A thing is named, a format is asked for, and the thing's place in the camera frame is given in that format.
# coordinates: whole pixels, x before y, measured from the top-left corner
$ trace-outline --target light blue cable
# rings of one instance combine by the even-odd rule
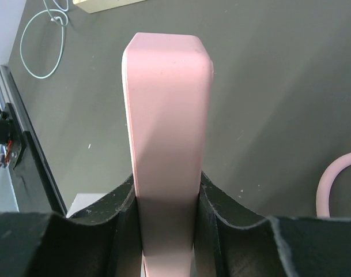
[[[27,23],[27,25],[25,26],[25,29],[21,35],[21,39],[20,39],[20,48],[19,48],[19,51],[20,51],[20,58],[21,58],[21,62],[23,63],[25,69],[29,72],[30,75],[32,75],[34,78],[37,78],[37,79],[46,79],[46,78],[49,78],[52,74],[54,74],[54,72],[56,71],[56,69],[58,68],[59,64],[60,64],[60,61],[61,61],[61,57],[62,57],[62,53],[63,53],[63,48],[64,48],[64,38],[65,38],[65,27],[68,25],[69,23],[69,18],[67,17],[67,14],[65,12],[67,12],[69,10],[69,0],[66,0],[66,9],[63,9],[61,8],[55,0],[53,0],[54,3],[57,5],[57,7],[59,9],[49,9],[47,7],[47,4],[46,4],[46,0],[43,0],[43,3],[46,7],[46,10],[43,10],[41,12],[39,12],[38,14],[36,14],[35,16],[33,16],[31,18],[31,20]],[[60,13],[64,16],[65,18],[65,23],[64,21],[62,20],[62,17],[61,16],[53,16],[51,14],[51,12],[57,12],[57,13]],[[22,42],[23,42],[23,39],[24,39],[24,35],[25,35],[25,32],[27,31],[29,25],[32,23],[32,21],[40,16],[41,14],[43,13],[48,13],[51,17],[51,21],[55,22],[56,24],[58,24],[60,27],[61,27],[61,47],[60,47],[60,54],[59,54],[59,58],[56,62],[56,65],[55,67],[53,68],[53,70],[48,74],[48,75],[45,75],[45,76],[37,76],[35,75],[33,72],[31,72],[31,70],[27,67],[27,65],[25,64],[25,61],[24,61],[24,58],[23,58],[23,54],[22,54]]]

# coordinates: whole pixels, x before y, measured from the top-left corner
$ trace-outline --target cream-colored block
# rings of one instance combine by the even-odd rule
[[[87,13],[96,13],[141,1],[144,0],[73,0],[73,4]]]

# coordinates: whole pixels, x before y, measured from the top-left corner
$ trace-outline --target gray table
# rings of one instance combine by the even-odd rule
[[[136,32],[161,32],[199,36],[214,62],[205,173],[256,212],[315,215],[321,174],[351,152],[350,0],[147,0],[96,14],[72,6],[62,62],[40,81],[18,48],[43,9],[27,0],[9,66],[68,207],[131,173],[122,53]],[[60,29],[46,15],[25,39],[31,69],[47,73]],[[332,215],[351,216],[351,168],[332,192]]]

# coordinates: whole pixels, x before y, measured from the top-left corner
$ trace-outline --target pink rectangular object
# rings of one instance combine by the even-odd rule
[[[213,65],[200,39],[138,33],[122,63],[147,277],[189,277]]]

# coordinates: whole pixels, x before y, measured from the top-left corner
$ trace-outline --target pink ring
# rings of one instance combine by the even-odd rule
[[[316,214],[320,217],[330,217],[329,195],[335,178],[345,168],[351,166],[351,153],[341,156],[332,162],[321,176],[316,192]]]

